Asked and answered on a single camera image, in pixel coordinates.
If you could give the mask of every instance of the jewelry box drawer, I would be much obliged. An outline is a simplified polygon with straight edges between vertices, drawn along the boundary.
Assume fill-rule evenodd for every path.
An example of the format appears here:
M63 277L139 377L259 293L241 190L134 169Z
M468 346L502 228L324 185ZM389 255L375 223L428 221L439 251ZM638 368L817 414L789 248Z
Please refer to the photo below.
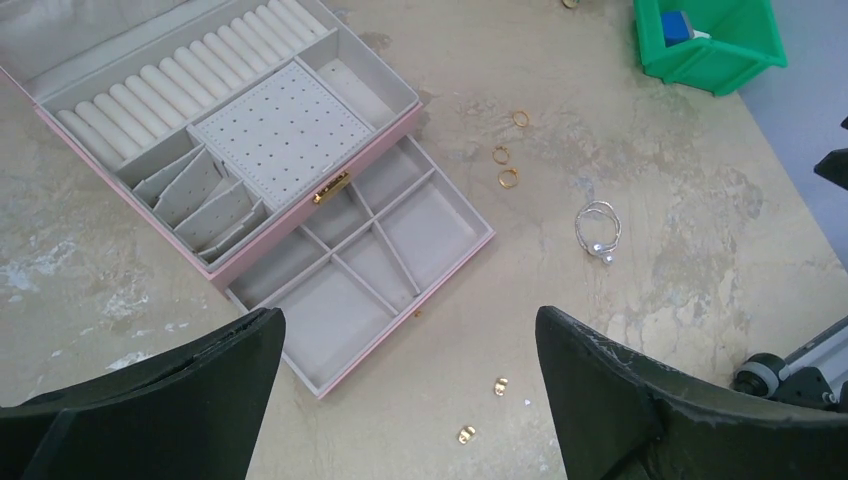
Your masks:
M226 294L243 312L283 310L283 358L320 398L493 235L405 137Z
M0 58L39 116L219 289L308 217L310 197L326 182L342 171L355 176L412 131L422 108L415 91L317 0L210 0L136 13L146 12L157 15L123 31L105 28L113 36L96 42L96 32L76 23L65 30L6 29ZM0 19L0 26L11 21ZM27 21L58 20L33 10ZM57 47L64 53L45 51L50 32L66 30L72 34L55 39L66 42ZM77 48L68 39L87 43ZM217 63L207 63L210 55ZM304 145L329 145L342 131L346 138L332 151L294 154L282 141L263 146L254 130L228 130L227 141L267 150L266 165L284 157L313 169L308 178L291 175L296 188L263 192L263 180L239 169L201 127L287 70L304 79L302 88L287 91L288 103L276 110L267 104L264 118L239 113L233 120L282 125L285 111L285 126L298 126ZM309 86L308 100L327 100L320 112L305 105ZM318 113L345 122L334 125L338 131L318 129ZM277 193L285 198L269 201Z

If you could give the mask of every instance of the pink edge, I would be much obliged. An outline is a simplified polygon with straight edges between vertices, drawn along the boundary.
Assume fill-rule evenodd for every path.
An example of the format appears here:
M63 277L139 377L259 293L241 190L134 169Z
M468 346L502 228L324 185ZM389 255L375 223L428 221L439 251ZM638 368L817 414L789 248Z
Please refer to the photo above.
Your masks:
M97 175L99 175L100 178L103 179L103 181L109 184L109 186L112 187L112 190L117 192L118 195L123 198L124 201L126 201L136 212L138 212L138 214L141 215L142 218L147 220L147 223L152 225L157 232L162 234L162 236L165 237L165 240L167 240L168 243L173 245L174 248L176 248L183 255L183 257L185 257L186 260L189 261L189 263L194 265L194 268L198 269L200 273L204 277L206 277L207 280L211 280L209 272L206 271L206 268L203 266L203 264L201 264L197 257L194 256L194 253L188 251L180 243L180 241L177 240L177 237L171 231L162 226L162 224L159 223L159 221L157 221L155 217L153 217L153 214L151 212L145 210L144 207L139 205L138 202L136 202L136 200L133 198L132 193L126 190L123 185L121 185L114 178L112 178L112 176L109 175L109 173L107 173L106 170L101 167L93 158L91 158L91 156L89 156L89 154L86 153L85 150L83 150L79 145L77 145L76 142L74 142L71 137L69 137L68 134L66 134L62 130L62 128L59 127L59 125L57 125L56 122L53 121L50 115L48 115L38 105L34 105L34 108L35 114L41 117L44 123L46 123L47 126L49 126L50 129L53 130L53 132L59 136L59 138L61 138L65 143L68 144L69 147L71 147L71 150L76 152L76 154L79 155L80 158L82 158L85 163L87 163L88 166L90 166L91 169L94 170L94 172L97 173Z
M318 395L318 400L321 400L322 398L324 398L324 396L325 396L325 395L327 395L328 393L330 393L330 391L331 391L332 389L336 388L336 385L338 385L338 384L339 384L339 382L341 382L341 381L342 381L342 380L343 380L343 379L347 376L347 374L351 372L351 370L353 370L354 368L356 368L356 366L357 366L357 365L359 365L359 363L360 363L362 360L364 360L364 359L365 359L365 357L367 357L367 356L368 356L368 355L369 355L369 354L370 354L370 353L371 353L371 352L372 352L375 348L377 348L377 346L378 346L378 345L380 345L380 344L383 342L383 340L385 340L385 339L386 339L386 337L388 337L389 335L391 335L391 334L392 334L392 332L394 332L394 331L395 331L395 329L396 329L397 327L399 327L399 326L400 326L400 324L402 324L403 322L405 322L405 321L406 321L406 319L407 319L407 318L409 318L409 316L410 316L410 315L412 315L412 314L415 312L415 310L416 310L418 307L420 307L420 306L421 306L421 304L423 304L424 302L426 302L426 301L427 301L427 299L428 299L428 298L430 298L430 296L431 296L431 295L433 295L434 293L436 293L436 291L437 291L437 290L439 290L440 288L442 288L442 285L444 285L444 284L445 284L445 282L447 282L448 280L450 280L450 278L451 278L451 277L453 277L453 275L454 275L454 274L455 274L455 273L456 273L456 272L457 272L460 268L462 268L462 266L463 266L463 265L465 265L466 263L468 263L468 261L469 261L469 260L471 260L471 257L473 257L474 255L476 255L476 254L477 254L477 252L479 252L481 248L485 247L485 246L486 246L486 244L488 244L488 243L489 243L489 241L491 241L491 240L492 240L492 238L494 238L494 237L495 237L495 232L494 232L494 231L492 231L492 232L491 232L491 233L490 233L490 234L489 234L486 238L484 238L484 239L483 239L483 241L481 241L481 242L480 242L480 244L479 244L479 245L477 245L477 248L475 248L473 251L471 251L471 253L469 253L468 255L466 255L466 256L465 256L465 258L463 258L462 260L460 260L460 261L459 261L459 263L457 263L457 264L453 267L453 269L452 269L450 272L448 272L448 274L447 274L447 275L445 275L444 277L442 277L442 280L441 280L439 283L437 283L435 286L431 287L431 288L429 289L429 293L427 293L426 295L422 295L422 296L421 296L421 298L419 298L419 299L418 299L418 301L416 301L415 303L413 303L411 307L408 307L408 308L407 308L407 312L409 312L409 313L407 313L407 314L406 314L406 316L405 316L405 317L403 317L403 318L402 318L399 322L396 322L396 323L392 326L392 328L390 328L388 331L386 331L386 333L385 333L382 337L380 337L380 338L379 338L376 342L374 342L374 344L373 344L373 345L371 345L371 348L369 348L368 350L366 350L365 352L363 352L363 353L362 353L362 355L360 355L360 356L359 356L359 358L357 358L357 359L356 359L356 361L355 361L355 362L353 362L353 364L352 364L350 367L348 367L348 369L347 369L347 370L345 370L345 371L344 371L344 373L342 373L342 374L339 376L339 378L337 378L337 379L336 379L333 383L331 383L331 384L330 384L330 386L329 386L329 387L327 387L327 389L326 389L326 390L324 390L324 392L322 392L320 395Z
M353 159L336 170L329 178L335 178L343 172L348 172L355 178L415 128L418 121L418 114L423 108L424 105L421 102L413 106L406 115L366 145ZM209 274L208 278L212 282L212 285L221 292L226 290L227 286L233 280L247 271L260 258L277 246L286 235L309 218L319 208L312 203L312 197L323 187L321 185L311 191L306 197L290 208L288 212L283 214L272 225L251 240L250 243L218 267L217 270Z

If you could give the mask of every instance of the blue object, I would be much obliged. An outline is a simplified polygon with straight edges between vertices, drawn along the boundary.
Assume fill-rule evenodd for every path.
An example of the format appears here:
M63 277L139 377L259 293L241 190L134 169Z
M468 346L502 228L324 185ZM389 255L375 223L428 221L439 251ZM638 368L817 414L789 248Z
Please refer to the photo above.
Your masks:
M660 20L662 21L666 47L691 40L695 36L695 30L689 23L686 12L680 10L666 12L660 15Z

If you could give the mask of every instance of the open jewelry box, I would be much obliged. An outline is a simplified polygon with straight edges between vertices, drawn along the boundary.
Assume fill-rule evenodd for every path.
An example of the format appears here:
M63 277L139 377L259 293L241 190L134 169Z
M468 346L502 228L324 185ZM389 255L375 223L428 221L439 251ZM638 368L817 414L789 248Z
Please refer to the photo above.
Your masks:
M38 17L50 0L15 2L36 15L19 23L4 4L2 63L238 308L284 311L283 357L323 397L494 232L407 135L415 92L318 1L266 2L175 0L134 22L119 0L98 6L106 26L92 32ZM119 122L127 112L141 125Z
M161 4L0 5L0 62L223 289L317 210L316 194L409 133L422 106L317 0Z

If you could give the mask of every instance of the gold ring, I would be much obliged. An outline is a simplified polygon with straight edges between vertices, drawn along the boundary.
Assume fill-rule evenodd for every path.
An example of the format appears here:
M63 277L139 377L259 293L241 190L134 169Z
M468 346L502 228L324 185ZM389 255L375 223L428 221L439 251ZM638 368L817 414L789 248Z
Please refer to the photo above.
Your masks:
M524 128L527 125L530 125L530 115L527 115L527 112L524 110L517 110L512 114L512 121L519 127Z
M503 179L503 175L505 173L508 173L508 174L512 175L513 177L515 177L515 181L512 182L512 183L506 183L506 181L504 181L504 179ZM504 187L507 190L518 185L518 169L517 168L507 168L507 169L501 170L501 173L498 174L498 183L500 183L501 186Z
M498 160L498 152L499 151L504 152L506 154L505 160ZM495 147L494 150L492 150L492 160L494 160L495 163L497 163L498 165L506 165L507 163L509 163L510 158L511 157L509 155L509 149L504 147L503 145L498 145L497 147Z

